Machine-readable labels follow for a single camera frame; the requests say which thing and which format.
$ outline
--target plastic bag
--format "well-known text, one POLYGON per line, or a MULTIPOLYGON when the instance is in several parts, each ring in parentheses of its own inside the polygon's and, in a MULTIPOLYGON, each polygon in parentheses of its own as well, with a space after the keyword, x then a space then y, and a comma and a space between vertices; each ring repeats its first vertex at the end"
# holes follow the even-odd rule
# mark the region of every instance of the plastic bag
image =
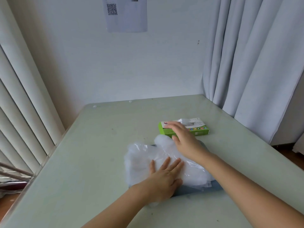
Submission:
POLYGON ((158 135, 155 140, 156 146, 135 143, 128 146, 126 153, 125 168, 127 184, 132 186, 149 176, 149 164, 155 161, 155 168, 159 169, 165 159, 170 156, 171 163, 177 158, 185 162, 185 166, 180 173, 183 185, 203 190, 204 187, 211 187, 214 178, 202 166, 184 157, 176 148, 174 141, 166 135, 158 135))

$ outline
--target white wall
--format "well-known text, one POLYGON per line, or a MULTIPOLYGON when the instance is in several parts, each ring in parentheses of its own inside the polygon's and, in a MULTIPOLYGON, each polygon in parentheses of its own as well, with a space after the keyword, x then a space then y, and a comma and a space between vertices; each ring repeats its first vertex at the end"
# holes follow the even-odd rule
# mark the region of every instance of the white wall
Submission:
POLYGON ((304 133, 304 74, 302 74, 271 145, 296 142, 304 133))
POLYGON ((108 33, 101 0, 8 2, 65 127, 87 103, 202 93, 212 0, 147 0, 145 33, 108 33))

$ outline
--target paper sheet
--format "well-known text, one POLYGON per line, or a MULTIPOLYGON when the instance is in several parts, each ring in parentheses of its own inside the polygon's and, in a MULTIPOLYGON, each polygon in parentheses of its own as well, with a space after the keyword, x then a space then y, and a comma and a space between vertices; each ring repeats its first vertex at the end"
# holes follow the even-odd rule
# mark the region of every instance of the paper sheet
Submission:
POLYGON ((102 0, 108 32, 148 30, 147 0, 102 0))

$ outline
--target left hand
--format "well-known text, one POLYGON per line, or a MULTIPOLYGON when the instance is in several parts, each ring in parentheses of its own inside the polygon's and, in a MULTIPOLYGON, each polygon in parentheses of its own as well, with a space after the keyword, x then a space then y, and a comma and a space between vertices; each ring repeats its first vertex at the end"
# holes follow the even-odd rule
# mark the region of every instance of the left hand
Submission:
POLYGON ((158 171, 155 170, 154 160, 150 163, 150 176, 141 183, 134 185, 141 192, 146 192, 147 204, 153 202, 162 202, 169 199, 174 191, 179 188, 183 181, 176 179, 184 162, 180 158, 175 160, 170 166, 170 157, 168 157, 158 171))

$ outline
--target forearm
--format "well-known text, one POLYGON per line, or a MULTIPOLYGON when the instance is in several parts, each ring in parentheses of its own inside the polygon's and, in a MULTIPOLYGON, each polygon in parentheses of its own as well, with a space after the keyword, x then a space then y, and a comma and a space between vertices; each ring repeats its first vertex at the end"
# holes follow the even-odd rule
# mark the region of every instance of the forearm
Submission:
POLYGON ((214 154, 198 159, 221 184, 253 227, 303 227, 304 216, 214 154))
POLYGON ((140 189, 131 187, 82 228, 125 228, 146 205, 146 201, 146 196, 140 189))

